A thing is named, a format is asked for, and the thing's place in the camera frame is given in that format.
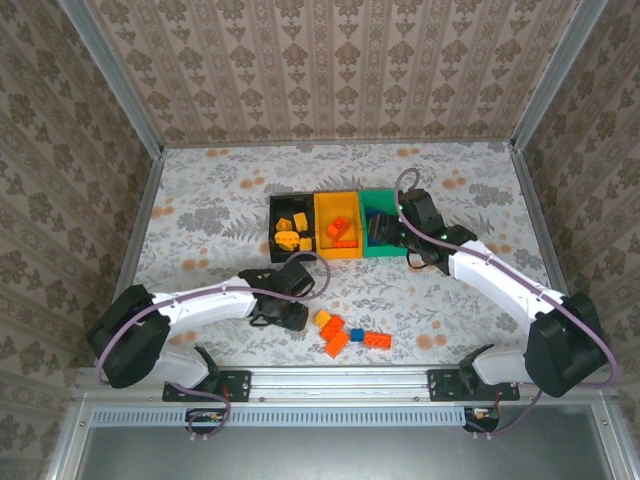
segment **blue lego brick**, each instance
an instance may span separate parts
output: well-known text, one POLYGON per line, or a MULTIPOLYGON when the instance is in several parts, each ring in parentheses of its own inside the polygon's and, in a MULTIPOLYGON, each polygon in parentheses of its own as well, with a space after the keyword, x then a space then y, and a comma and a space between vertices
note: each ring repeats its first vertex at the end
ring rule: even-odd
POLYGON ((364 342, 364 330, 362 328, 351 329, 351 341, 352 342, 364 342))

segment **toy block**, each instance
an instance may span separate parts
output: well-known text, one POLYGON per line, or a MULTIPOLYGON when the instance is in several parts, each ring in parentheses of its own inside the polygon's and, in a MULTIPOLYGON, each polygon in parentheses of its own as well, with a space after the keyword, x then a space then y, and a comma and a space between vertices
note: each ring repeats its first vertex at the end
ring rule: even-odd
POLYGON ((334 240, 339 240, 342 235, 344 235, 349 227, 351 226, 351 222, 344 217, 336 218, 331 225, 327 228, 327 233, 334 240))
POLYGON ((317 314, 316 314, 316 325, 318 325, 320 328, 324 328, 324 326, 329 323, 329 320, 331 320, 331 315, 329 315, 327 312, 325 312, 324 310, 320 310, 317 314))
POLYGON ((304 213, 295 213, 293 215, 293 221, 296 224, 296 230, 298 232, 306 232, 309 230, 309 222, 307 222, 307 216, 304 213))
POLYGON ((367 332, 364 334, 365 347, 382 348, 389 350, 391 348, 391 335, 386 333, 367 332))
POLYGON ((286 218, 281 218, 276 223, 276 232, 291 232, 293 230, 293 222, 286 218))
POLYGON ((293 249, 300 244, 300 235, 296 232, 278 232, 274 240, 283 250, 293 252, 293 249))
POLYGON ((327 352, 331 357, 336 358, 348 341, 349 335, 347 335, 342 330, 338 330, 335 336, 329 341, 329 343, 327 343, 324 351, 327 352))
POLYGON ((300 251, 309 251, 313 250, 313 241, 310 238, 301 238, 300 239, 300 251))
POLYGON ((364 342, 364 330, 361 328, 351 329, 351 341, 352 342, 364 342))
POLYGON ((344 320, 340 317, 331 317, 329 323, 320 332, 320 336, 328 342, 336 336, 336 333, 342 330, 342 327, 344 327, 344 320))
POLYGON ((336 240, 335 242, 333 242, 333 246, 334 248, 357 248, 358 242, 342 242, 336 240))

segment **orange tray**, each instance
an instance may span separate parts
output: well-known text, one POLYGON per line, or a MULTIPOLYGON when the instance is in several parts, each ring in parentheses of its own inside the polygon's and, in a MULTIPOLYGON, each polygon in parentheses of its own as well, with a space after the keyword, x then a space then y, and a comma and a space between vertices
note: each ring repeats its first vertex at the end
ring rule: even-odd
POLYGON ((316 250, 324 258, 362 258, 363 236, 362 219, 360 218, 360 200, 358 192, 314 193, 316 250), (338 217, 344 217, 351 226, 340 241, 355 241, 355 248, 334 248, 333 238, 327 228, 338 217))

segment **yellow lego brick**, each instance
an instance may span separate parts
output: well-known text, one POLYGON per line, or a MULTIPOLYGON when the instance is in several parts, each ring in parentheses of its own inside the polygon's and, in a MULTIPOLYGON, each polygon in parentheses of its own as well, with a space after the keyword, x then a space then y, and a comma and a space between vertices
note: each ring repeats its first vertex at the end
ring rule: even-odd
POLYGON ((281 218, 276 223, 276 232, 291 232, 293 230, 293 222, 286 218, 281 218))
POLYGON ((309 251, 313 249, 313 242, 310 238, 300 239, 300 251, 309 251))
POLYGON ((293 249, 300 244, 300 235, 296 232, 278 232, 274 240, 283 250, 293 252, 293 249))
POLYGON ((331 315, 329 315, 327 312, 325 312, 324 310, 320 310, 317 314, 316 314, 316 319, 315 319, 315 323, 316 325, 318 325, 320 328, 324 328, 324 326, 329 323, 329 320, 331 320, 331 315))
POLYGON ((296 230, 298 232, 306 232, 309 230, 309 222, 307 222, 307 216, 304 213, 294 214, 293 221, 296 224, 296 230))

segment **green tray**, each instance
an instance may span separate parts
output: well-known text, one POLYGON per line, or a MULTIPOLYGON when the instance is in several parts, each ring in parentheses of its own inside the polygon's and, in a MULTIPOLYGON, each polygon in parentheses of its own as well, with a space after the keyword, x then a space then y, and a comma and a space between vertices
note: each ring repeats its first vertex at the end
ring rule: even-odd
POLYGON ((380 190, 360 190, 360 215, 362 218, 362 230, 364 237, 364 257, 404 257, 407 254, 406 248, 392 247, 391 245, 382 245, 379 247, 370 247, 367 231, 369 223, 366 220, 364 209, 377 208, 385 213, 395 214, 396 207, 393 203, 393 189, 380 190))

